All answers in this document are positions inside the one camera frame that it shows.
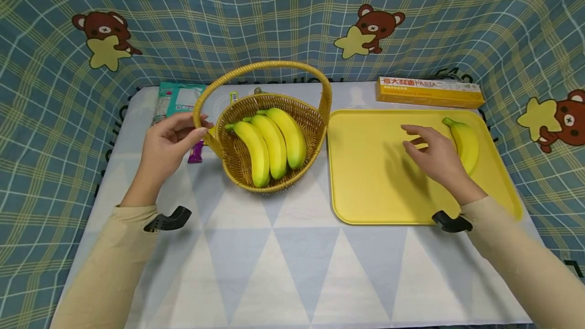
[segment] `bear print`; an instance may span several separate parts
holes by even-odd
[[[386,38],[394,32],[394,28],[404,22],[404,13],[394,14],[385,11],[374,10],[371,5],[364,4],[357,11],[359,20],[355,24],[362,34],[374,34],[376,37],[370,42],[363,44],[370,53],[380,53],[382,49],[378,45],[382,38]]]
[[[550,145],[557,140],[572,146],[585,145],[585,90],[578,89],[569,93],[564,101],[557,102],[555,118],[561,124],[557,133],[549,132],[546,126],[540,128],[540,150],[551,152]]]
[[[130,54],[142,55],[142,51],[132,47],[128,43],[130,39],[130,32],[128,32],[128,23],[126,19],[113,11],[102,13],[94,11],[87,16],[77,14],[72,19],[73,25],[85,32],[88,40],[90,38],[97,38],[104,40],[106,37],[115,35],[118,37],[118,45],[114,48],[119,51],[126,51]]]

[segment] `blue plaid fabric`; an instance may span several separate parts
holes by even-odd
[[[405,20],[381,53],[342,59],[333,43],[366,3]],[[90,67],[72,18],[93,11],[125,18],[142,55],[115,72]],[[529,98],[584,87],[584,22],[585,0],[0,0],[0,329],[49,325],[135,88],[210,83],[259,60],[308,63],[334,81],[451,72],[480,83],[540,235],[585,270],[585,148],[559,141],[545,154],[516,123]],[[274,69],[232,82],[302,78]]]

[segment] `sleeve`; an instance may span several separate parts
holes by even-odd
[[[158,235],[143,229],[156,216],[156,206],[116,207],[64,294],[51,329],[124,328]]]
[[[491,197],[461,207],[468,236],[539,328],[585,328],[585,286]]]

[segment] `plastic tray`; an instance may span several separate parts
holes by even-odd
[[[432,225],[445,210],[458,216],[453,197],[428,178],[404,151],[412,140],[401,124],[431,126],[451,137],[444,117],[465,122],[480,144],[472,178],[519,220],[522,205],[484,121],[466,110],[338,110],[331,114],[328,149],[331,194],[337,216],[347,224]]]

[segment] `black wrist clip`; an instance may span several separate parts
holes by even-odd
[[[465,217],[459,215],[457,218],[450,218],[443,210],[435,213],[432,219],[447,233],[470,232],[473,230],[473,225]]]
[[[178,206],[171,216],[159,214],[144,230],[147,233],[156,233],[158,230],[176,230],[185,226],[191,217],[191,211],[183,206]]]

